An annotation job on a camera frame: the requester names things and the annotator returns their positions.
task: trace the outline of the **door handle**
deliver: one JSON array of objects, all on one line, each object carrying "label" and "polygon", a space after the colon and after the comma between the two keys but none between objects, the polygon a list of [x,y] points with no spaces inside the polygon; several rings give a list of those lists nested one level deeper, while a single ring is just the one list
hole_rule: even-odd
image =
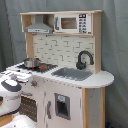
[{"label": "door handle", "polygon": [[57,21],[58,21],[58,17],[55,17],[55,29],[59,30],[59,27],[57,27]]},{"label": "door handle", "polygon": [[22,95],[26,95],[26,96],[32,96],[32,93],[26,93],[26,92],[23,92],[21,93]]},{"label": "door handle", "polygon": [[48,104],[47,104],[47,115],[48,115],[49,119],[51,119],[50,106],[51,106],[51,101],[48,101]]}]

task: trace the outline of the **play kitchen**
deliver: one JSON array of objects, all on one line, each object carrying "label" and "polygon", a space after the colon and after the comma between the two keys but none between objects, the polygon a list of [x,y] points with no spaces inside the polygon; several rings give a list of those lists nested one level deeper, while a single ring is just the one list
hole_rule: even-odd
[{"label": "play kitchen", "polygon": [[21,13],[28,59],[7,70],[32,74],[21,83],[18,114],[37,128],[105,127],[105,86],[114,76],[101,70],[101,14]]}]

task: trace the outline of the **white tile backsplash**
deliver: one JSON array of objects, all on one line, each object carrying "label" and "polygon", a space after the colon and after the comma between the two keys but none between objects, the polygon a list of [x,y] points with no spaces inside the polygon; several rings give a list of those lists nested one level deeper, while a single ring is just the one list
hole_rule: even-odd
[{"label": "white tile backsplash", "polygon": [[[38,34],[33,36],[34,56],[44,63],[76,67],[79,52],[87,50],[94,55],[94,41],[93,37]],[[89,57],[82,55],[85,61],[86,69],[94,70]]]}]

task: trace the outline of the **countertop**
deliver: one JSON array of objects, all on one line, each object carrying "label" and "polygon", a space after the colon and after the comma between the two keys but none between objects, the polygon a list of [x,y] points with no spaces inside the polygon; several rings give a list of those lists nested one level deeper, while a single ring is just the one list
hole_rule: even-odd
[{"label": "countertop", "polygon": [[[7,70],[13,70],[13,71],[20,70],[21,72],[29,73],[30,70],[28,71],[28,70],[17,68],[17,66],[21,65],[21,64],[23,64],[23,63],[11,66],[11,67],[7,68]],[[44,79],[50,79],[50,80],[55,80],[55,81],[59,81],[59,82],[64,82],[69,85],[73,85],[76,87],[82,87],[82,88],[101,88],[101,87],[109,86],[114,82],[114,76],[107,71],[100,71],[99,73],[93,74],[83,81],[75,81],[75,80],[70,80],[70,79],[56,77],[56,76],[51,75],[51,73],[53,73],[54,71],[56,71],[60,68],[63,68],[63,67],[64,66],[58,66],[58,67],[56,67],[50,71],[47,71],[45,73],[32,72],[32,74],[36,75],[36,76],[40,76]]]}]

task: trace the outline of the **faucet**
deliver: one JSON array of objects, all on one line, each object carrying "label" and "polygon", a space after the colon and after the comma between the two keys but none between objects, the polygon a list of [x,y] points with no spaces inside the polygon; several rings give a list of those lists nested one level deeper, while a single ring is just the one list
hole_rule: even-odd
[{"label": "faucet", "polygon": [[82,56],[83,54],[87,54],[87,55],[89,56],[89,58],[90,58],[90,64],[91,64],[91,65],[94,64],[92,55],[91,55],[88,51],[81,51],[81,52],[79,53],[79,55],[78,55],[78,62],[76,63],[77,69],[80,69],[80,70],[86,68],[86,62],[85,62],[85,63],[82,63],[82,62],[81,62],[81,56]]}]

